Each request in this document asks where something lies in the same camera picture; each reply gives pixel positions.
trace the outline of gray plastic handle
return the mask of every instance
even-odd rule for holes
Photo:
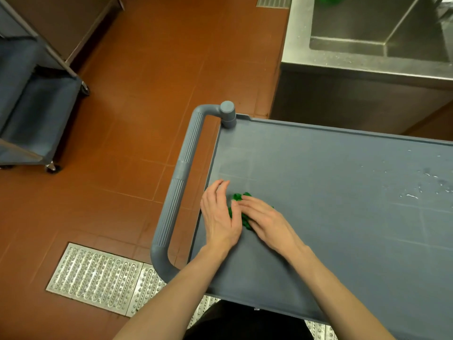
[[[227,129],[236,125],[236,112],[232,102],[200,105],[193,110],[151,245],[151,262],[157,274],[165,282],[172,280],[179,272],[168,259],[168,247],[206,115],[221,118],[222,126]]]

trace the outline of forearm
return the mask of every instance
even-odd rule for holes
[[[319,307],[339,339],[384,340],[394,337],[314,255],[308,246],[300,246],[288,261],[307,284]]]
[[[190,319],[227,250],[203,247],[198,255],[146,303],[115,337],[115,340],[182,339]]]

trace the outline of person's right hand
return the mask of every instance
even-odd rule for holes
[[[285,217],[264,201],[243,195],[238,203],[241,211],[251,218],[249,224],[258,237],[287,260],[305,247]]]

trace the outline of orange tile floor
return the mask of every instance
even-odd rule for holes
[[[266,117],[288,11],[256,0],[124,0],[80,75],[63,171],[0,171],[0,338],[111,339],[127,318],[44,291],[68,242],[150,262],[190,115]],[[168,256],[187,261],[219,122],[208,117]]]

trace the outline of sink rim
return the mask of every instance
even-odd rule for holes
[[[325,73],[357,72],[363,78],[453,90],[453,62],[421,61],[310,48],[315,0],[292,0],[281,68]]]

